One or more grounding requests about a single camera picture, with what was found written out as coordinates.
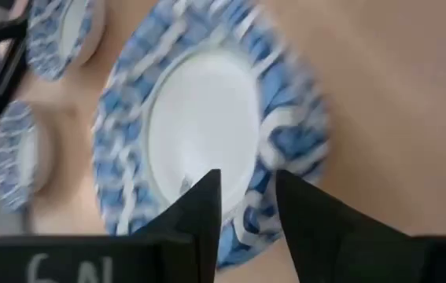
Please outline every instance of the blue and white bowl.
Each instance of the blue and white bowl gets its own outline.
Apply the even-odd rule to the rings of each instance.
[[[210,169],[222,173],[218,268],[282,236],[277,169],[317,183],[327,118],[309,68],[245,0],[160,0],[124,47],[94,121],[110,234],[131,234]]]
[[[69,65],[87,62],[100,42],[104,17],[104,0],[34,0],[27,34],[30,67],[56,80]]]
[[[24,101],[13,101],[0,117],[0,206],[16,211],[48,179],[52,140],[46,124]]]

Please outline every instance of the blue and white plate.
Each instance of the blue and white plate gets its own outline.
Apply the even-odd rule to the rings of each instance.
[[[110,234],[130,234],[222,173],[218,268],[281,237],[274,171],[317,183],[327,118],[311,72],[245,0],[160,0],[124,47],[94,121]]]
[[[28,64],[44,79],[59,79],[76,58],[82,64],[93,54],[103,17],[103,0],[34,0],[28,19]]]
[[[22,208],[35,189],[38,129],[31,107],[13,101],[0,118],[0,205]]]

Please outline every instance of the wooden table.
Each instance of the wooden table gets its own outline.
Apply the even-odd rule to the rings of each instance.
[[[53,177],[33,204],[35,232],[104,233],[92,115],[113,62],[154,2],[108,1],[105,36],[87,65],[55,83],[32,74],[22,82],[20,95],[49,114],[60,141]],[[446,2],[263,2],[325,90],[332,143],[322,188],[406,233],[446,233]],[[297,278],[279,241],[217,280]]]

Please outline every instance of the blue pattern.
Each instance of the blue pattern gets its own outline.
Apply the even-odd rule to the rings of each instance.
[[[187,2],[186,10],[178,16],[174,11],[175,0],[157,3],[125,45],[100,100],[94,122],[93,165],[101,211],[110,234],[133,233],[166,209],[144,177],[142,165],[147,160],[141,154],[140,138],[145,118],[137,111],[138,107],[148,99],[159,75],[175,58],[220,27],[230,31],[238,29],[254,9],[246,0],[228,0],[210,14],[212,0]],[[167,54],[156,58],[144,72],[130,76],[138,62],[154,54],[161,36],[179,18],[187,23],[186,30]],[[279,46],[273,31],[259,17],[241,39],[230,33],[223,43],[239,46],[254,66],[263,63]],[[274,200],[274,171],[296,163],[296,170],[309,182],[316,182],[322,173],[326,155],[323,149],[327,143],[326,112],[320,94],[313,87],[310,70],[298,66],[291,57],[291,53],[282,52],[260,73],[261,116],[264,122],[274,112],[287,110],[291,115],[302,117],[298,123],[277,126],[265,140],[286,163],[270,165],[264,153],[256,158],[245,199],[234,218],[222,228],[218,268],[243,264],[282,236]],[[298,114],[291,110],[294,108],[304,112]],[[130,184],[133,184],[132,191],[125,188]],[[256,196],[258,204],[248,202],[247,197],[255,199]],[[128,201],[133,202],[134,212],[123,223],[120,216]]]
[[[11,102],[0,118],[0,205],[7,211],[24,207],[34,189],[35,171],[26,184],[20,183],[18,153],[22,134],[35,127],[26,102]]]
[[[83,21],[79,27],[76,44],[67,57],[59,53],[59,34],[63,28],[64,10],[72,1],[80,0],[34,0],[29,15],[27,33],[27,61],[34,72],[47,80],[59,79],[67,66],[81,50],[84,39],[90,32],[94,1],[86,0]]]

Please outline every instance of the table surface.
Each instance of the table surface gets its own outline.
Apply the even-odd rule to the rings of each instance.
[[[154,2],[107,1],[105,35],[88,64],[55,83],[31,73],[21,83],[19,96],[42,109],[58,142],[52,178],[32,204],[36,233],[104,233],[92,117],[123,44]],[[405,233],[446,233],[446,2],[263,3],[325,90],[332,140],[321,187]],[[285,242],[217,278],[236,280],[296,282]]]

